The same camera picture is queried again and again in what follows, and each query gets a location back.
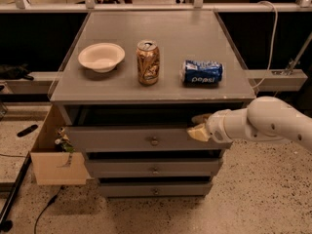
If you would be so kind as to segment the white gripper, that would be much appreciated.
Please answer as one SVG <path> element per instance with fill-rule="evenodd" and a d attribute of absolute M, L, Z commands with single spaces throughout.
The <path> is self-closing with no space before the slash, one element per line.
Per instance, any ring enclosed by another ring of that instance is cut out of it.
<path fill-rule="evenodd" d="M 217 143 L 231 143 L 232 139 L 224 127 L 225 116 L 228 113 L 229 110 L 220 110 L 214 114 L 206 113 L 193 116 L 191 121 L 199 125 L 188 128 L 186 131 L 195 140 L 208 141 L 211 137 Z"/>

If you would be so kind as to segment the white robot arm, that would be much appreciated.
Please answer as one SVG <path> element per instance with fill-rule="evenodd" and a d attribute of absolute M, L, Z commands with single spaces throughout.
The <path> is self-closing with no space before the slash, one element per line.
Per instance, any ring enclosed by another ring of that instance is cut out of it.
<path fill-rule="evenodd" d="M 276 97 L 258 97 L 246 108 L 194 116 L 187 133 L 199 141 L 254 142 L 291 140 L 312 151 L 312 119 Z"/>

